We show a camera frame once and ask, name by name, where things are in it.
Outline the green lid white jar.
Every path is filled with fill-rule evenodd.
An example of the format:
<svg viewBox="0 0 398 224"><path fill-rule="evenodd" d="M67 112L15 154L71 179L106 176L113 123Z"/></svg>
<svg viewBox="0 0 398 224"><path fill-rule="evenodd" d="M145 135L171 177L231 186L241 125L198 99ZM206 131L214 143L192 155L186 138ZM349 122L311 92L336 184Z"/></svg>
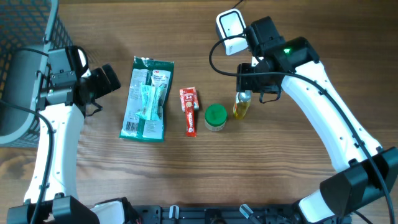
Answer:
<svg viewBox="0 0 398 224"><path fill-rule="evenodd" d="M205 126L210 131L220 131L224 128L228 118L225 107L221 104L212 104L205 111Z"/></svg>

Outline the yellow dish soap bottle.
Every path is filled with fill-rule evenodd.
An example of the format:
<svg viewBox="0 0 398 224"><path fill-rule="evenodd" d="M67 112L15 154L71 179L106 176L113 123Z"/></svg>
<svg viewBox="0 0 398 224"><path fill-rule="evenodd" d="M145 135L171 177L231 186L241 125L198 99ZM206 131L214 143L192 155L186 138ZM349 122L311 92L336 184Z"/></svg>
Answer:
<svg viewBox="0 0 398 224"><path fill-rule="evenodd" d="M238 92L236 94L235 103L233 107L233 115L236 119L243 119L251 104L252 91Z"/></svg>

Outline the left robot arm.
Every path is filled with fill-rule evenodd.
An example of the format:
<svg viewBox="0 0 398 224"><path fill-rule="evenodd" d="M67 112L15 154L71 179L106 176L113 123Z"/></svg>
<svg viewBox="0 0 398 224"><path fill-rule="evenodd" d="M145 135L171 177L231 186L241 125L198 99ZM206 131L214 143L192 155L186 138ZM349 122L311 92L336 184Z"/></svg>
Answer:
<svg viewBox="0 0 398 224"><path fill-rule="evenodd" d="M88 105L121 84L110 65L90 70L86 52L73 45L41 51L19 48L14 83L1 98L1 143L38 144L34 173L22 205L8 223L135 223L124 197L88 208L77 196L76 157Z"/></svg>

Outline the red Nescafe coffee stick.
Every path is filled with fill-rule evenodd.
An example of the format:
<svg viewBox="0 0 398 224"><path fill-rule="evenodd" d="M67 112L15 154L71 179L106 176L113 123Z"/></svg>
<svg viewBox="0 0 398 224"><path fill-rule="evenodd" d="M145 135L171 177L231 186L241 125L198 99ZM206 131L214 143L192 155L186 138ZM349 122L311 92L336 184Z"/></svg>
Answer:
<svg viewBox="0 0 398 224"><path fill-rule="evenodd" d="M195 110L193 105L192 90L186 90L183 97L184 97L184 106L185 106L185 117L187 122L186 135L190 137L196 137L197 131L195 127Z"/></svg>

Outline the green white plastic package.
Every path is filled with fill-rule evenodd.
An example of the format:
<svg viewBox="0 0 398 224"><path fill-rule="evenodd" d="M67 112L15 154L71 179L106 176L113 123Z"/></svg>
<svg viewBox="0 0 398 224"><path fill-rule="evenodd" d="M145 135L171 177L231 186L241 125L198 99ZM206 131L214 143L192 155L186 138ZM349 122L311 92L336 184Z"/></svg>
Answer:
<svg viewBox="0 0 398 224"><path fill-rule="evenodd" d="M135 57L120 138L162 142L174 62Z"/></svg>

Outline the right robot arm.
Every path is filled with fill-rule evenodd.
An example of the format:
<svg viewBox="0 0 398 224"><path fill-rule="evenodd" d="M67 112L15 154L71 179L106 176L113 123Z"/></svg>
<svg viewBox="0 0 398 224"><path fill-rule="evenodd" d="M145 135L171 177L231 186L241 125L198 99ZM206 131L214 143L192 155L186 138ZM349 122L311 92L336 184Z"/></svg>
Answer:
<svg viewBox="0 0 398 224"><path fill-rule="evenodd" d="M288 94L310 121L328 151L334 176L298 202L305 223L343 217L389 197L397 180L397 149L384 149L357 121L331 84L309 41L286 41L272 19L244 31L252 63L238 68L238 91Z"/></svg>

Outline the red white tissue pack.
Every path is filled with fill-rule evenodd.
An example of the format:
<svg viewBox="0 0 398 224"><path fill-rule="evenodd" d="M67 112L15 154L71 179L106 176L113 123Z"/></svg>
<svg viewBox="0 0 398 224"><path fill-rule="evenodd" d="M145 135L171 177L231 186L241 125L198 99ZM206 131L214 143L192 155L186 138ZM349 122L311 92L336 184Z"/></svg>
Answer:
<svg viewBox="0 0 398 224"><path fill-rule="evenodd" d="M198 102L198 94L196 91L196 88L193 87L188 87L188 88L182 88L179 90L180 93L180 101L181 101L181 106L182 106L182 111L185 112L185 106L184 106L184 93L186 90L192 90L193 92L193 105L194 105L194 110L199 110L200 109L200 105Z"/></svg>

